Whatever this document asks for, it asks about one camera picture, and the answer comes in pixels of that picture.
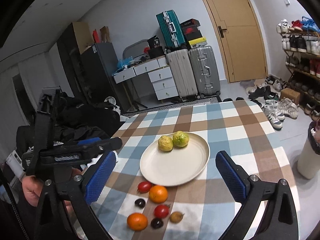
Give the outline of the left hand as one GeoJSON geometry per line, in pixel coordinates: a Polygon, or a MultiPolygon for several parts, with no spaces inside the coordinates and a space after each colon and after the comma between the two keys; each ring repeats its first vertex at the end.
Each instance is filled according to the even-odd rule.
{"type": "MultiPolygon", "coordinates": [[[[82,175],[82,172],[77,168],[73,168],[71,177],[73,178],[76,175],[82,175]]],[[[35,176],[26,176],[22,179],[23,194],[27,202],[31,206],[37,207],[43,189],[43,185],[44,183],[41,180],[37,179],[35,176]]],[[[71,202],[65,201],[65,205],[68,213],[72,213],[73,207],[71,205],[71,202]]]]}

